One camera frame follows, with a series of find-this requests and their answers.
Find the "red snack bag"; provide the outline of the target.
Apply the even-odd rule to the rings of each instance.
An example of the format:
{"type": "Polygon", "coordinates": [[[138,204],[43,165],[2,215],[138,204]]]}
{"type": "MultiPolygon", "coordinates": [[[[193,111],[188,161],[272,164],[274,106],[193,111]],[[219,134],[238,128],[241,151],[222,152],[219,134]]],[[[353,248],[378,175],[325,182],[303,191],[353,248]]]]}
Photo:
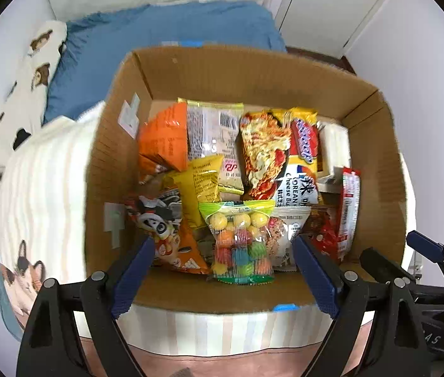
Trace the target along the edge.
{"type": "Polygon", "coordinates": [[[303,232],[321,254],[330,257],[336,263],[341,261],[338,237],[326,210],[311,209],[303,226],[303,232]]]}

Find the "panda print orange snack bag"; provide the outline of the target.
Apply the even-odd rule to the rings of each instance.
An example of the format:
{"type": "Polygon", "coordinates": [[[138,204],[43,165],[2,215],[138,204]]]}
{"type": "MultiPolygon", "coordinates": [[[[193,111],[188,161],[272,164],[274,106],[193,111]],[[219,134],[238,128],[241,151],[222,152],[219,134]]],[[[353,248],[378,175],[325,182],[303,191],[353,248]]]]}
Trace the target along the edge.
{"type": "Polygon", "coordinates": [[[126,212],[135,225],[152,237],[155,264],[189,274],[207,275],[209,268],[197,247],[177,188],[161,191],[157,196],[132,197],[126,212]]]}

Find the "small white snack packet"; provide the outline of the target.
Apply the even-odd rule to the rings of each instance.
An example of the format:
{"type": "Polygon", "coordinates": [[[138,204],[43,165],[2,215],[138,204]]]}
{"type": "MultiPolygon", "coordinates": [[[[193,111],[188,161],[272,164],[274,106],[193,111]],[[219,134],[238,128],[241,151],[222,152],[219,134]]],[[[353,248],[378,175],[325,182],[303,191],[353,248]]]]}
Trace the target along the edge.
{"type": "Polygon", "coordinates": [[[296,271],[292,241],[301,232],[312,208],[276,207],[267,224],[266,247],[274,270],[296,271]]]}

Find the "clear beige snack packet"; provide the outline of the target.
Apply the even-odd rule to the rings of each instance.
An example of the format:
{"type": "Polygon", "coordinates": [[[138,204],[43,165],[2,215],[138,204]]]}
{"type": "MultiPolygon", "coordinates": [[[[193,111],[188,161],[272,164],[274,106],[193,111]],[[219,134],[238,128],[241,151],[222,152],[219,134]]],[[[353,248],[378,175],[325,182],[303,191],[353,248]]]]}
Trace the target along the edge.
{"type": "Polygon", "coordinates": [[[244,193],[236,154],[242,103],[213,103],[177,98],[187,104],[189,160],[222,155],[219,192],[222,201],[237,201],[244,193]]]}

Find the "striped cream cat blanket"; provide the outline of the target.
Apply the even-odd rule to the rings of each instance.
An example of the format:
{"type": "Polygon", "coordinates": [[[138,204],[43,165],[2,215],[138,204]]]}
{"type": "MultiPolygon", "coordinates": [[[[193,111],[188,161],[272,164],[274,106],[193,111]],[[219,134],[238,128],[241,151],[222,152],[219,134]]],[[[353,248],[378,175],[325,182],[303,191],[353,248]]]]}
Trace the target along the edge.
{"type": "MultiPolygon", "coordinates": [[[[120,138],[119,124],[103,119],[98,102],[78,118],[60,116],[27,139],[8,162],[0,185],[0,270],[16,320],[23,329],[32,294],[16,295],[5,274],[16,266],[20,250],[42,262],[46,276],[61,282],[82,280],[86,259],[114,258],[99,194],[114,190],[104,181],[121,160],[107,153],[110,139],[120,138]]],[[[415,216],[414,195],[404,169],[393,117],[380,94],[370,96],[344,118],[352,165],[361,174],[358,222],[347,262],[356,263],[368,247],[392,260],[404,255],[404,236],[415,216]]]]}

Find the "bear print long pillow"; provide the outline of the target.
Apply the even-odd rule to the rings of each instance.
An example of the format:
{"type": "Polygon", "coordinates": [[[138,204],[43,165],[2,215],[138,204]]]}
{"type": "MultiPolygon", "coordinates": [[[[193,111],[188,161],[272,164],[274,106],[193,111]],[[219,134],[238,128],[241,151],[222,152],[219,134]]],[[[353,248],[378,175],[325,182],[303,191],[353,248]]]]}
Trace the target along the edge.
{"type": "Polygon", "coordinates": [[[16,80],[0,108],[0,184],[13,152],[44,120],[47,92],[68,35],[67,24],[48,20],[34,35],[16,80]]]}

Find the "yellow instant noodle packet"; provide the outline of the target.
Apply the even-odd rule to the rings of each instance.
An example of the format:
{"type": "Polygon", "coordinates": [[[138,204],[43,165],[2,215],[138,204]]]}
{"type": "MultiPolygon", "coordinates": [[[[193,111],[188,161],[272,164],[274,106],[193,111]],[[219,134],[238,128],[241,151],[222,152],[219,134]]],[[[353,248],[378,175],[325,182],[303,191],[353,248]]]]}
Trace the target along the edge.
{"type": "Polygon", "coordinates": [[[244,200],[277,207],[321,204],[318,190],[318,113],[294,107],[248,112],[240,119],[244,200]]]}

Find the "colourful gumball candy bag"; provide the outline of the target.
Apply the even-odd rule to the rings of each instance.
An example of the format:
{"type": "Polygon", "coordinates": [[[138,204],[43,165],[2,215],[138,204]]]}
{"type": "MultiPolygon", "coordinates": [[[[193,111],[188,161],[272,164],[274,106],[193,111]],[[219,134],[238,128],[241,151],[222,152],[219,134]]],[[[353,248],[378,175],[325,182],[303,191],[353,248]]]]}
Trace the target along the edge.
{"type": "Polygon", "coordinates": [[[213,278],[233,285],[274,280],[266,246],[275,208],[272,200],[199,203],[199,212],[214,237],[213,278]]]}

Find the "white door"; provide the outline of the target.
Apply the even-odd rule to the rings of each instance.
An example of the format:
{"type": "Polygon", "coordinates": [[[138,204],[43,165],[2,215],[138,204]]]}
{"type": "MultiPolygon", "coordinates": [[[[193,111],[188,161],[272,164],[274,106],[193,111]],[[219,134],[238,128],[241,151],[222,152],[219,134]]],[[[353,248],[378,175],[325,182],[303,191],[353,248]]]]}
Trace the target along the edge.
{"type": "Polygon", "coordinates": [[[341,58],[384,0],[282,0],[275,18],[287,46],[341,58]]]}

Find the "red white snack packet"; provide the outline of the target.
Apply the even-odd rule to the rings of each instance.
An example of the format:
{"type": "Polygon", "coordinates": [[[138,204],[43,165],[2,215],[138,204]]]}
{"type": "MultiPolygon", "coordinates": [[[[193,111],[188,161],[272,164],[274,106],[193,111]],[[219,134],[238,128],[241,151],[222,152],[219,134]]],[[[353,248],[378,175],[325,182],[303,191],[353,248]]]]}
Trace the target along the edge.
{"type": "Polygon", "coordinates": [[[338,259],[343,261],[352,247],[360,205],[360,174],[353,168],[342,169],[342,190],[338,214],[338,259]]]}

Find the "yellow chip bag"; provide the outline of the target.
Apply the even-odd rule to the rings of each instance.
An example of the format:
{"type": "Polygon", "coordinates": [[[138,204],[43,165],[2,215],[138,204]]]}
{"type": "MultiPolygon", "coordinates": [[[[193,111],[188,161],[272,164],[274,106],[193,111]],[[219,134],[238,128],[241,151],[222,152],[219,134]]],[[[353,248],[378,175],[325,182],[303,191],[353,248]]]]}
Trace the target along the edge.
{"type": "Polygon", "coordinates": [[[223,160],[222,155],[197,158],[189,162],[185,171],[171,174],[180,192],[184,218],[191,228],[205,226],[199,203],[219,201],[219,172],[223,160]]]}

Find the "white carton box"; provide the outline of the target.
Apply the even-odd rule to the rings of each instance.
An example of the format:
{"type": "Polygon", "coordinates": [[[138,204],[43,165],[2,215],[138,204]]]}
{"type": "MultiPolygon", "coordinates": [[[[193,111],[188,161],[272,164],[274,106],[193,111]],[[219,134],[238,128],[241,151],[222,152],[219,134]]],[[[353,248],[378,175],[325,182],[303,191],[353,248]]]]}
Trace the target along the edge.
{"type": "Polygon", "coordinates": [[[348,129],[337,123],[317,122],[321,156],[318,158],[318,182],[339,184],[344,168],[351,167],[348,129]]]}

